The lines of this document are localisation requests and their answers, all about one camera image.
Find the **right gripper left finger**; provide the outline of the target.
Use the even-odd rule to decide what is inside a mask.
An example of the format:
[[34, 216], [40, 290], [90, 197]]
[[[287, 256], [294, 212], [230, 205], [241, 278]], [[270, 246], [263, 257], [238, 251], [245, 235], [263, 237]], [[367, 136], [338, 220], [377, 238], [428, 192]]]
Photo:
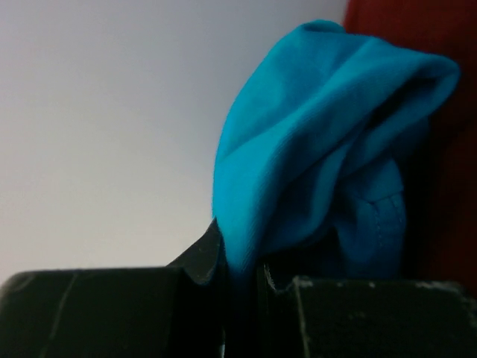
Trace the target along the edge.
[[167, 265], [182, 269], [197, 285], [205, 286], [226, 275], [224, 241], [213, 219], [205, 233]]

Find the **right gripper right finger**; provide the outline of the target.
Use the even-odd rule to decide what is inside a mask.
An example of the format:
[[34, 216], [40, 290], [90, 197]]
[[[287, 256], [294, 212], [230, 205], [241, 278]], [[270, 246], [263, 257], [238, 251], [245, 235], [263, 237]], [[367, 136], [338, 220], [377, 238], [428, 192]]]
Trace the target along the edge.
[[290, 263], [277, 258], [266, 258], [256, 269], [256, 287], [261, 294], [286, 292], [294, 281], [294, 269]]

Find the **blue t shirt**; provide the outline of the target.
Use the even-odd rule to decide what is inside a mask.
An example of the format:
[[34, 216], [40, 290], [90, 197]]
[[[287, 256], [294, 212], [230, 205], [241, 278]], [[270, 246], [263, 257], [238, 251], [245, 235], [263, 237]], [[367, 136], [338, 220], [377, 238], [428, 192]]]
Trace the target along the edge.
[[447, 57], [313, 21], [284, 36], [236, 97], [215, 159], [212, 211], [245, 294], [260, 258], [330, 236], [327, 277], [399, 274], [402, 166], [460, 77]]

